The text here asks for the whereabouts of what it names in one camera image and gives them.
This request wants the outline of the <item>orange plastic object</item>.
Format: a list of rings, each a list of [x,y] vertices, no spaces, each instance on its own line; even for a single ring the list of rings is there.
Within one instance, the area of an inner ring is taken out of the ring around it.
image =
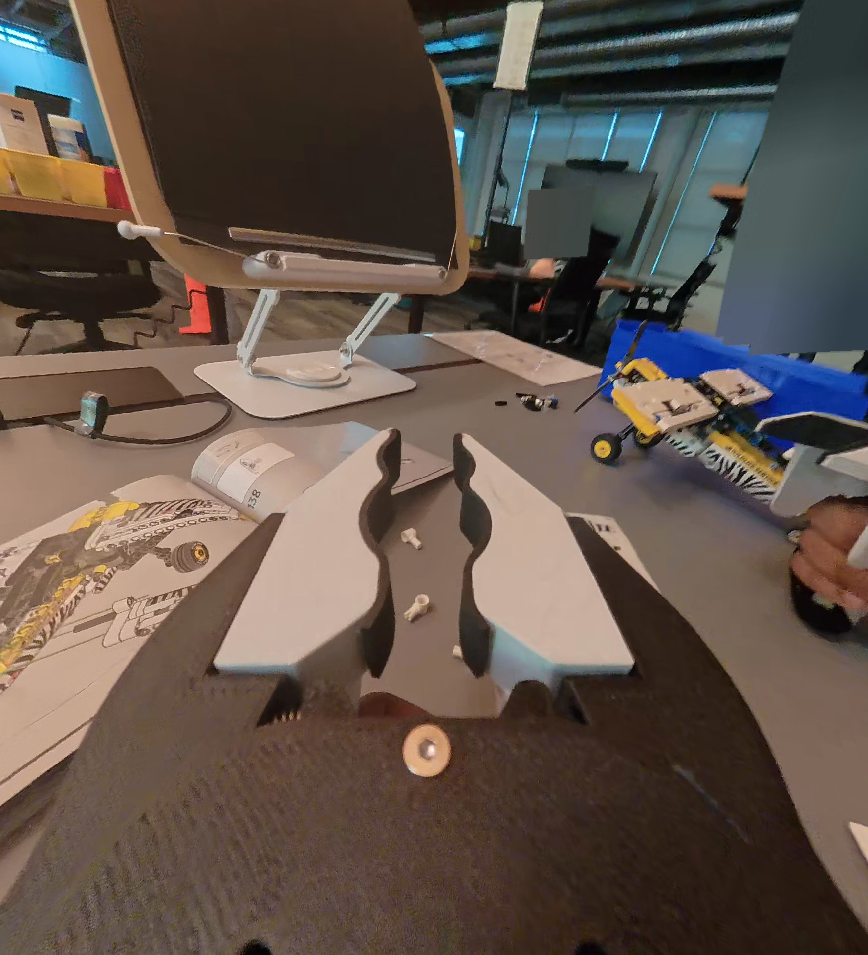
[[[188,323],[179,328],[182,335],[211,336],[213,333],[213,319],[210,308],[208,287],[184,274],[187,302],[183,311],[188,315]]]

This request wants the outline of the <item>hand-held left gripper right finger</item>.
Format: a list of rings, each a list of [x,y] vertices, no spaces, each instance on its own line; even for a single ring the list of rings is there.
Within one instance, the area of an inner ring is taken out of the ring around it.
[[[476,678],[511,694],[538,682],[627,676],[633,656],[570,519],[469,435],[453,438],[464,563],[459,646]]]

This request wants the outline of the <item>black office chair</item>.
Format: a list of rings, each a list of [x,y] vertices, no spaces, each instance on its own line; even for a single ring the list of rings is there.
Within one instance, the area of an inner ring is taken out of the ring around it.
[[[619,318],[658,323],[673,330],[680,328],[688,306],[709,280],[714,269],[714,256],[706,256],[673,291],[660,282],[635,282],[631,290],[623,293],[627,301],[619,312]]]
[[[102,323],[141,319],[162,298],[152,275],[161,255],[146,240],[123,238],[114,223],[0,210],[0,303],[21,309],[23,347],[38,323],[69,321],[83,330],[47,354],[139,349],[106,339]]]

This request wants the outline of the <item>blue plastic bin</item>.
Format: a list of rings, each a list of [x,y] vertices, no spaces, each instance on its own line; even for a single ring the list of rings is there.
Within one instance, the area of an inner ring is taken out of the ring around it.
[[[608,347],[603,375],[629,348],[638,324],[622,320]],[[774,391],[760,407],[762,418],[793,412],[833,412],[862,418],[868,408],[865,378],[777,355],[756,355],[727,346],[712,336],[671,330],[659,324],[646,332],[637,352],[650,357],[670,376],[696,376],[717,368],[738,368]]]

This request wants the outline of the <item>lego plane model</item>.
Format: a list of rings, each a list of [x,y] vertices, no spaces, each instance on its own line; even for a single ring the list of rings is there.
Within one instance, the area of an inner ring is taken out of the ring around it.
[[[668,444],[764,504],[778,493],[789,452],[759,431],[760,407],[774,391],[738,368],[717,368],[696,376],[670,376],[655,360],[638,356],[646,332],[659,328],[642,320],[629,348],[595,390],[573,412],[608,391],[626,425],[591,440],[593,460],[614,465],[629,442],[644,451]]]

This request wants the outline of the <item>lego instruction booklet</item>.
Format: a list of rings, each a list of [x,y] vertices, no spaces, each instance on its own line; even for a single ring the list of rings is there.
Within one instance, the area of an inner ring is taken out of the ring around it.
[[[375,436],[240,430],[188,479],[136,481],[0,545],[0,811],[72,755],[138,646],[254,526]]]

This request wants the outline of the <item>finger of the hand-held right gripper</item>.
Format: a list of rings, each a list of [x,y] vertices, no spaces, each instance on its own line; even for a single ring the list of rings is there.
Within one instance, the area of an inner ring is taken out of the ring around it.
[[[799,412],[762,418],[755,432],[772,441],[809,448],[819,457],[868,447],[868,423],[824,412]]]
[[[799,517],[838,497],[868,497],[868,446],[839,452],[796,447],[771,509],[781,517]]]

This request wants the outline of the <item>person's left hand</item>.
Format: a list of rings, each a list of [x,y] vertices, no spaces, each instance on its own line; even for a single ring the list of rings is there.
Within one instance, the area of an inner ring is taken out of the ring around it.
[[[410,719],[425,717],[427,712],[407,700],[385,691],[375,691],[363,696],[358,702],[360,718]]]

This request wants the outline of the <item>person's right hand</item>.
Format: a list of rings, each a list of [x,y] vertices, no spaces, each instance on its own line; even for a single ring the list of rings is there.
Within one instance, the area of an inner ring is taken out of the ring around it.
[[[809,509],[790,568],[823,600],[860,613],[868,623],[868,568],[847,556],[868,524],[868,497],[829,498]]]

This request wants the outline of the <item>white cardboard box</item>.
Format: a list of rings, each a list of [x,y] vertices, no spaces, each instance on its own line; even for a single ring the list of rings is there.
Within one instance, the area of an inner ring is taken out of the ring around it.
[[[37,106],[0,92],[0,149],[51,155]]]

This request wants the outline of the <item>hanging white sign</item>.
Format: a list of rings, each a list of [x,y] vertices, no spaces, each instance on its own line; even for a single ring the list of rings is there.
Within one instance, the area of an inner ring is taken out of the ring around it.
[[[525,90],[544,7],[543,1],[508,4],[493,89]]]

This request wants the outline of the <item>large display screen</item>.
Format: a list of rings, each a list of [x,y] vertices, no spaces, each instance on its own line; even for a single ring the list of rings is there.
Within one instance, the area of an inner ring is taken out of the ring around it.
[[[586,190],[592,226],[617,237],[614,254],[627,260],[639,243],[655,201],[657,173],[626,160],[569,159],[548,163],[542,188]]]

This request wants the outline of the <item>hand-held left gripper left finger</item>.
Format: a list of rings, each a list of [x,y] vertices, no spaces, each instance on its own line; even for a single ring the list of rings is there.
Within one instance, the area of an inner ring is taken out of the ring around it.
[[[213,658],[221,674],[382,675],[396,613],[381,543],[402,437],[380,431],[290,504]]]

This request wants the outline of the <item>zebra sticker sheet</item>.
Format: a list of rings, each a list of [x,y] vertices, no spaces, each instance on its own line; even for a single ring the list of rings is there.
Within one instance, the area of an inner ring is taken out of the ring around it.
[[[590,528],[590,530],[594,531],[602,541],[607,543],[611,550],[622,557],[630,567],[636,570],[637,573],[654,588],[654,590],[658,591],[658,587],[653,577],[649,573],[648,569],[644,566],[639,555],[633,548],[631,541],[622,531],[620,525],[615,519],[607,516],[571,512],[567,512],[566,516],[571,519],[575,518],[582,520],[584,524]]]

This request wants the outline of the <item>white paper sheet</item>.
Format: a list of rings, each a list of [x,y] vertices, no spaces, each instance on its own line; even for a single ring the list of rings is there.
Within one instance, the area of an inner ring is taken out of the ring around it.
[[[429,332],[426,338],[542,388],[588,378],[598,379],[602,374],[598,366],[545,350],[497,330]]]

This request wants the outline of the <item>white tablet stand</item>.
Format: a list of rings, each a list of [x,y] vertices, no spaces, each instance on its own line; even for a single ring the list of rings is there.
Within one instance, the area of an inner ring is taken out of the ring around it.
[[[194,374],[212,391],[250,416],[285,421],[371,400],[405,394],[415,381],[357,351],[404,293],[445,289],[450,272],[433,264],[385,264],[338,260],[318,254],[266,250],[243,261],[247,276],[261,284],[236,357],[197,366]],[[326,285],[348,291],[367,285],[378,297],[342,343],[333,350],[259,357],[262,331],[284,289]]]

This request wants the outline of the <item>black tablet tan case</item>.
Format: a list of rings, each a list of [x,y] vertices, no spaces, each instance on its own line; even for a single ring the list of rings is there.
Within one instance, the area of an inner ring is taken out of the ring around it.
[[[464,283],[453,113],[408,2],[70,7],[130,200],[123,237],[220,288]]]

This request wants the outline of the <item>blue white box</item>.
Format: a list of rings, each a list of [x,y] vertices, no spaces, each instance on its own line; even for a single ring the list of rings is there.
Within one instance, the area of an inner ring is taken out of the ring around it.
[[[87,131],[82,122],[53,113],[49,113],[46,118],[58,158],[66,161],[95,162]]]

